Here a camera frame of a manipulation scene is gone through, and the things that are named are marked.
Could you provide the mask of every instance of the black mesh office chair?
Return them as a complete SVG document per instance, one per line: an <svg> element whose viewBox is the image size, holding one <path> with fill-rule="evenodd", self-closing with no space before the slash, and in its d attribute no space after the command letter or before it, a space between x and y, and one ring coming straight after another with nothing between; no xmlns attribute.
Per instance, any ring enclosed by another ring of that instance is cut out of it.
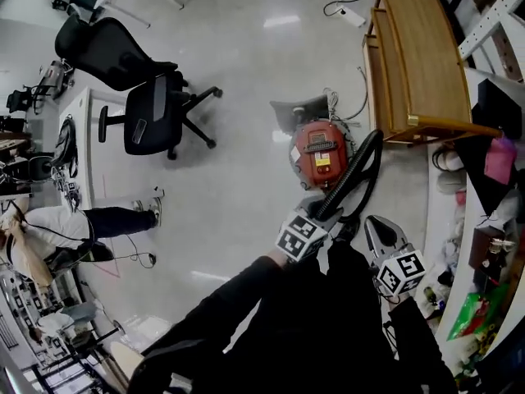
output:
<svg viewBox="0 0 525 394"><path fill-rule="evenodd" d="M126 114L109 117L107 107L100 113L98 140L106 141L106 127L124 123L124 147L133 155L168 151L175 159L184 124L203 139L210 149L216 146L193 122L188 112L209 95L220 98L222 90L212 87L200 95L183 92L188 82L172 62L155 62L135 42L117 19L104 18L88 25L70 16L58 32L55 51L77 69L86 71L114 90L128 90Z"/></svg>

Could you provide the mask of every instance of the power strip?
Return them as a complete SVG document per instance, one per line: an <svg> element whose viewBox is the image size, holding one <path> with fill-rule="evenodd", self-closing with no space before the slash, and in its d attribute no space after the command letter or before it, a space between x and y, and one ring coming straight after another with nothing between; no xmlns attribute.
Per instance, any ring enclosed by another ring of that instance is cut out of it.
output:
<svg viewBox="0 0 525 394"><path fill-rule="evenodd" d="M352 9L349 9L343 3L337 3L337 8L340 9L338 12L338 16L342 17L343 19L345 19L345 21L355 26L356 28L359 28L365 24L366 21L363 17L358 15Z"/></svg>

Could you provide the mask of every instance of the wooden furniture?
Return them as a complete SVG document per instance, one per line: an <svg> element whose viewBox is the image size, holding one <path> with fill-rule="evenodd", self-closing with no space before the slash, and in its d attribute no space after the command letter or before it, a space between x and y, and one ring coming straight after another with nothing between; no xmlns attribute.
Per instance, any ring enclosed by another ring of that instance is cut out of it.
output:
<svg viewBox="0 0 525 394"><path fill-rule="evenodd" d="M472 123L467 81L439 0L376 0L363 42L371 125L385 141L501 136Z"/></svg>

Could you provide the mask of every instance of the black sleeve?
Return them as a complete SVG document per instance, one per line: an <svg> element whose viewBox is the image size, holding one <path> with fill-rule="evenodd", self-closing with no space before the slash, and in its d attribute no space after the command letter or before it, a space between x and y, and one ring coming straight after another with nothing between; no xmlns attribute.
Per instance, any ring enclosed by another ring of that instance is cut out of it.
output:
<svg viewBox="0 0 525 394"><path fill-rule="evenodd" d="M210 296L186 318L143 352L172 346L183 340L203 339L226 348L237 326L277 280L281 268L270 258L260 257Z"/></svg>
<svg viewBox="0 0 525 394"><path fill-rule="evenodd" d="M402 369L419 384L428 385L431 393L457 393L454 377L414 299L395 307L390 317Z"/></svg>

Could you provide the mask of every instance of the black and white marker cube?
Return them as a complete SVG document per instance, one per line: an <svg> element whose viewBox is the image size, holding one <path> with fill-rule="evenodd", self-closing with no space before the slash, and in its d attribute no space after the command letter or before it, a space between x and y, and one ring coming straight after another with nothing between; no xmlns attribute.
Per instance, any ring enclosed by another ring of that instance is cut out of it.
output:
<svg viewBox="0 0 525 394"><path fill-rule="evenodd" d="M282 223L276 241L276 247L294 261L313 254L328 236L328 232L305 215L302 209L291 212Z"/></svg>
<svg viewBox="0 0 525 394"><path fill-rule="evenodd" d="M377 279L388 293L397 296L415 289L426 270L420 250L386 259Z"/></svg>

